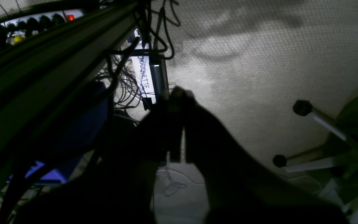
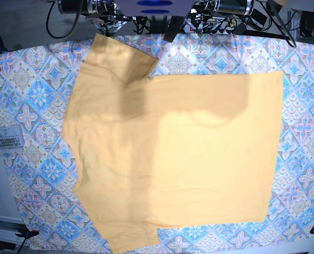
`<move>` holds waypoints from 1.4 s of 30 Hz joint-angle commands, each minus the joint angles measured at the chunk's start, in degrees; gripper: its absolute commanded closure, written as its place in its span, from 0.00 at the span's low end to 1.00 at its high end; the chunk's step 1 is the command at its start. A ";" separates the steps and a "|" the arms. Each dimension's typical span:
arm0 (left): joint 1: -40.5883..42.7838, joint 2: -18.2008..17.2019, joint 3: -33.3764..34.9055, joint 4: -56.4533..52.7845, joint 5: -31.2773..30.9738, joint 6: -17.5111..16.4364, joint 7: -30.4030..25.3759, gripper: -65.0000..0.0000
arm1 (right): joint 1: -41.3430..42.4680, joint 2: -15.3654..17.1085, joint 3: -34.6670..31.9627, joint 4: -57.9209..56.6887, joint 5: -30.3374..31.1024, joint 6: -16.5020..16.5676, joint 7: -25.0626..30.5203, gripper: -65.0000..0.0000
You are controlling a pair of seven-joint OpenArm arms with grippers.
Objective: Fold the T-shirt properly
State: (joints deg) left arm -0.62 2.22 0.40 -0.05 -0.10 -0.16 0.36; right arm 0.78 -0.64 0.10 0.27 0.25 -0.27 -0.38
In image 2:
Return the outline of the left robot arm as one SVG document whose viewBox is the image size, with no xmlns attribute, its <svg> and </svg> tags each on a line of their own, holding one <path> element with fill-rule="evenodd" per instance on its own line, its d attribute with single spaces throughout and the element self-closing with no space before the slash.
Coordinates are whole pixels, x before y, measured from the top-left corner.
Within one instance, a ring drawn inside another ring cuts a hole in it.
<svg viewBox="0 0 314 254">
<path fill-rule="evenodd" d="M 204 9 L 211 13 L 227 13 L 248 16 L 254 8 L 252 0 L 212 0 L 203 1 Z"/>
</svg>

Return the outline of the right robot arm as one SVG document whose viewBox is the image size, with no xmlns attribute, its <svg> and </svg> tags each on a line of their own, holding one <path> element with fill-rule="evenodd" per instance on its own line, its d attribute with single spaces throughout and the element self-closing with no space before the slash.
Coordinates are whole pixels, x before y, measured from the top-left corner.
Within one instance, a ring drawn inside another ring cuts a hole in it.
<svg viewBox="0 0 314 254">
<path fill-rule="evenodd" d="M 97 0 L 58 0 L 62 14 L 102 14 L 110 10 L 108 1 Z"/>
</svg>

